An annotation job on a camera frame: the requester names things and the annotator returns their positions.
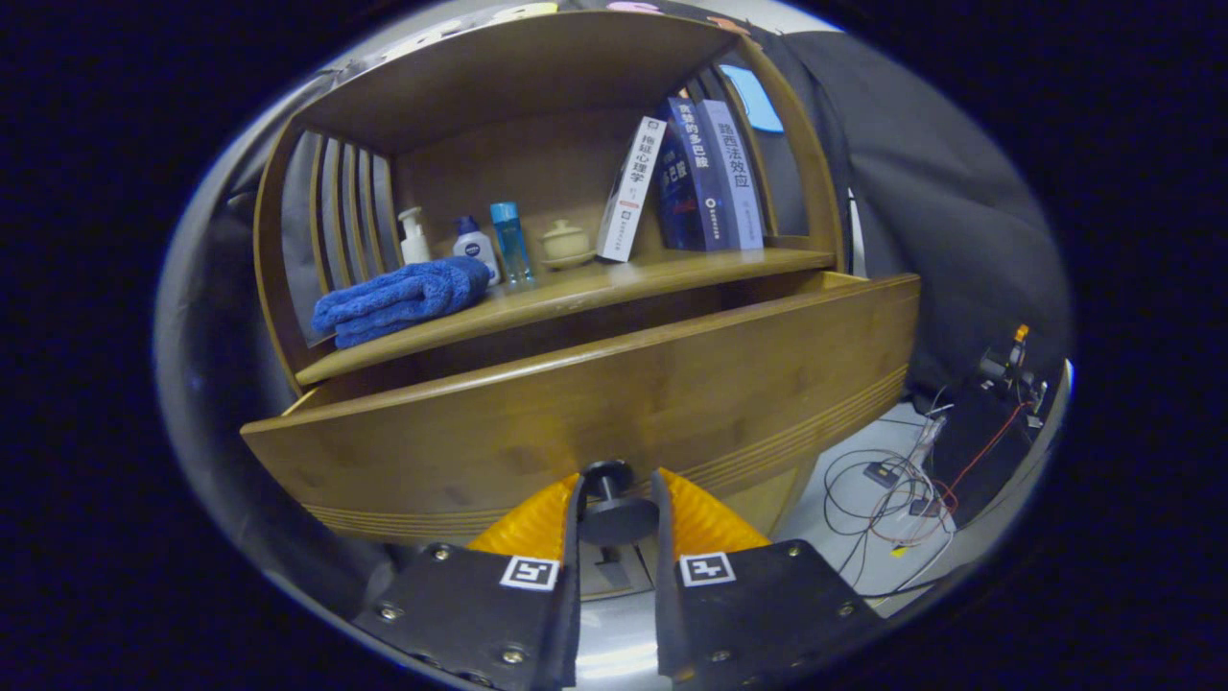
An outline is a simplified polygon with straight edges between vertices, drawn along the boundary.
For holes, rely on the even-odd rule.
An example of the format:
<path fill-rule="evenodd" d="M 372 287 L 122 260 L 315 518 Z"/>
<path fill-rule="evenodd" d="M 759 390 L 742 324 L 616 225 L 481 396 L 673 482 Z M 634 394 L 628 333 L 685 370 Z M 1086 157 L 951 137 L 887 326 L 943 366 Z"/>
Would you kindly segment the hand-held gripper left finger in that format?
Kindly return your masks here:
<path fill-rule="evenodd" d="M 562 477 L 468 545 L 418 547 L 354 626 L 451 687 L 573 686 L 582 490 Z"/>

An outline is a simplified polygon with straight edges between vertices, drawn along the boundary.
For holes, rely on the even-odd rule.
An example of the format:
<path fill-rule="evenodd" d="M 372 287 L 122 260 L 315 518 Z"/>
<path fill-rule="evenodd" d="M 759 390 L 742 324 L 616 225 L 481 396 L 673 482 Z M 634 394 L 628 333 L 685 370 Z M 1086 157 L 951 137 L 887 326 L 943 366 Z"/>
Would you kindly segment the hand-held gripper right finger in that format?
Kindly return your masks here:
<path fill-rule="evenodd" d="M 797 687 L 885 630 L 804 539 L 764 538 L 666 468 L 650 488 L 661 512 L 658 670 L 675 687 Z"/>

